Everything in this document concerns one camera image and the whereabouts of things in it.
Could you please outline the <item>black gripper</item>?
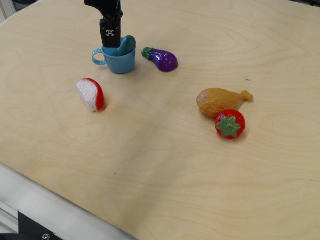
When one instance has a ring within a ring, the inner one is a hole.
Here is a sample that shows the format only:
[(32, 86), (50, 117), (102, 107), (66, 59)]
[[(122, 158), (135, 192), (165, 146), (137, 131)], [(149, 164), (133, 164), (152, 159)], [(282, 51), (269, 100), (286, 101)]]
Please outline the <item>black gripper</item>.
[(121, 46), (121, 18), (123, 12), (120, 0), (84, 0), (86, 6), (97, 9), (103, 16), (99, 22), (102, 45), (105, 48)]

